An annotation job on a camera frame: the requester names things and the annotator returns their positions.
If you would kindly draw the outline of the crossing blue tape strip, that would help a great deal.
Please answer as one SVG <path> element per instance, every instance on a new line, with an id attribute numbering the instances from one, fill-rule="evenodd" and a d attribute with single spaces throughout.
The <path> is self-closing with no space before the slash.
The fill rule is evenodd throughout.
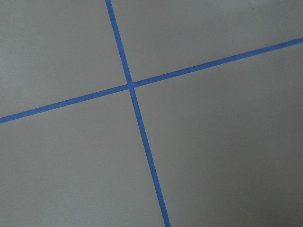
<path id="1" fill-rule="evenodd" d="M 223 64 L 226 64 L 226 63 L 230 63 L 230 62 L 233 62 L 233 61 L 238 61 L 238 60 L 241 60 L 241 59 L 253 57 L 253 56 L 268 53 L 268 52 L 273 52 L 273 51 L 276 51 L 276 50 L 284 49 L 284 48 L 295 46 L 295 45 L 302 44 L 302 43 L 303 43 L 303 39 L 302 38 L 297 38 L 297 39 L 294 39 L 294 40 L 274 44 L 274 45 L 263 47 L 263 48 L 260 48 L 260 49 L 255 49 L 255 50 L 252 50 L 252 51 L 248 51 L 248 52 L 232 55 L 232 56 L 229 56 L 229 57 L 217 59 L 217 60 L 214 60 L 214 61 L 198 64 L 198 65 L 191 66 L 191 67 L 184 68 L 184 69 L 180 69 L 180 70 L 177 70 L 177 71 L 161 74 L 161 75 L 154 76 L 154 77 L 151 77 L 151 78 L 135 81 L 135 82 L 133 82 L 133 87 L 141 87 L 141 86 L 152 84 L 152 83 L 155 83 L 155 82 L 158 82 L 158 81 L 178 77 L 178 76 L 181 76 L 181 75 L 189 74 L 189 73 L 200 71 L 200 70 L 205 70 L 205 69 L 212 68 L 212 67 L 215 67 L 215 66 L 223 65 Z M 75 97 L 75 98 L 72 98 L 72 99 L 60 101 L 60 102 L 57 102 L 57 103 L 54 103 L 54 104 L 45 105 L 45 106 L 34 108 L 34 109 L 31 109 L 31 110 L 11 114 L 11 115 L 8 115 L 8 116 L 1 117 L 0 123 L 10 122 L 10 121 L 13 121 L 13 120 L 25 118 L 25 117 L 36 115 L 36 114 L 39 114 L 39 113 L 48 112 L 48 111 L 51 111 L 51 110 L 54 110 L 54 109 L 59 109 L 59 108 L 65 107 L 65 106 L 70 106 L 70 105 L 74 105 L 74 104 L 77 104 L 77 103 L 92 100 L 92 99 L 95 99 L 95 98 L 111 95 L 111 94 L 114 94 L 114 93 L 125 91 L 128 88 L 129 88 L 129 86 L 127 84 L 125 84 L 125 85 L 109 88 L 109 89 L 106 89 L 106 90 L 101 90 L 101 91 L 98 91 L 98 92 L 95 92 L 95 93 L 90 93 L 90 94 L 87 94 L 87 95 L 83 95 L 83 96 Z"/>

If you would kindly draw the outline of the long blue tape strip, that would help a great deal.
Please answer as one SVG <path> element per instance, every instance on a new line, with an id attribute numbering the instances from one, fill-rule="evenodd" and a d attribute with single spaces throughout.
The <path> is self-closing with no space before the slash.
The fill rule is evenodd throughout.
<path id="1" fill-rule="evenodd" d="M 137 120 L 140 136 L 141 136 L 141 139 L 142 139 L 145 155 L 146 155 L 149 170 L 150 170 L 150 173 L 151 173 L 153 185 L 154 185 L 155 192 L 156 192 L 156 195 L 157 195 L 157 199 L 158 199 L 161 215 L 162 215 L 162 218 L 163 218 L 164 226 L 170 227 L 171 223 L 170 223 L 169 215 L 168 215 L 168 212 L 167 212 L 165 200 L 164 200 L 164 197 L 163 197 L 161 185 L 160 185 L 157 170 L 156 170 L 156 166 L 155 166 L 154 159 L 153 159 L 153 156 L 152 156 L 152 151 L 151 151 L 151 148 L 150 148 L 149 140 L 148 140 L 148 137 L 147 137 L 147 134 L 146 134 L 146 130 L 145 130 L 141 110 L 140 110 L 137 95 L 136 95 L 136 92 L 135 92 L 134 82 L 132 80 L 132 75 L 131 75 L 129 65 L 128 65 L 128 62 L 127 62 L 127 57 L 126 57 L 126 54 L 125 54 L 123 42 L 122 42 L 121 35 L 120 35 L 120 32 L 119 32 L 119 27 L 118 27 L 118 24 L 117 24 L 117 21 L 116 21 L 116 16 L 115 16 L 115 13 L 114 13 L 113 5 L 112 5 L 112 2 L 110 0 L 106 0 L 105 3 L 106 3 L 106 6 L 107 6 L 107 11 L 108 11 L 111 26 L 112 26 L 112 29 L 113 29 L 114 37 L 115 37 L 115 40 L 116 40 L 116 45 L 117 45 L 117 49 L 118 49 L 118 52 L 119 52 L 121 64 L 122 64 L 123 71 L 124 71 L 124 74 L 125 74 L 125 79 L 126 79 L 126 82 L 127 82 L 130 98 L 131 98 L 131 101 L 132 101 L 132 105 L 133 105 L 135 117 L 136 117 L 136 120 Z"/>

